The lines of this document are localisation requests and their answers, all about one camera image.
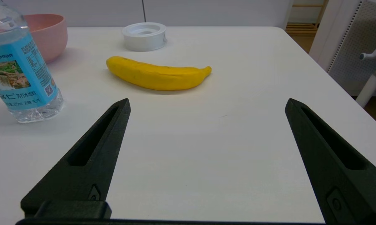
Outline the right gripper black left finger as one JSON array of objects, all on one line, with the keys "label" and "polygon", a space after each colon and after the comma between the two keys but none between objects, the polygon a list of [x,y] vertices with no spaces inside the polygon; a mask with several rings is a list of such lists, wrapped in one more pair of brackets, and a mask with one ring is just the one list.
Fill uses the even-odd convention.
[{"label": "right gripper black left finger", "polygon": [[114,103],[21,200],[25,218],[109,219],[106,202],[131,112]]}]

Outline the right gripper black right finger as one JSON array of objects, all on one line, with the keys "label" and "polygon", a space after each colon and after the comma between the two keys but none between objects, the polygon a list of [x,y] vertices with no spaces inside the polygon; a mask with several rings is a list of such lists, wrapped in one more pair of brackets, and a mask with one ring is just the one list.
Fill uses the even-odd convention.
[{"label": "right gripper black right finger", "polygon": [[376,166],[304,103],[285,114],[324,221],[376,225]]}]

